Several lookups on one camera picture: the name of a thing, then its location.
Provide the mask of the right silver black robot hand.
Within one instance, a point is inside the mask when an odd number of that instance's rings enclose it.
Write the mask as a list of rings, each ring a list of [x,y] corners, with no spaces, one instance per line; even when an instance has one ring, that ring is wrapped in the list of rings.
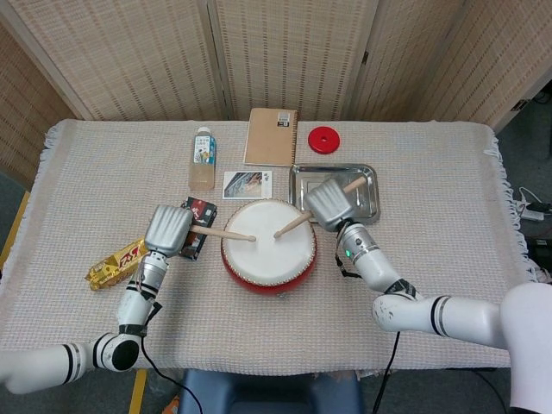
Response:
[[[327,179],[309,191],[304,202],[318,224],[329,232],[337,232],[340,224],[354,212],[345,191],[335,179]]]

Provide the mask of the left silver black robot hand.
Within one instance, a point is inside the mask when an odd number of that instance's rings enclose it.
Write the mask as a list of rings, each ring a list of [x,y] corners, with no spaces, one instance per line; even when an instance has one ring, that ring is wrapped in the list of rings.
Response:
[[[194,215],[190,209],[159,204],[149,222],[145,234],[145,246],[150,252],[165,255],[167,258],[180,255],[189,260],[197,260],[199,242],[191,232]]]

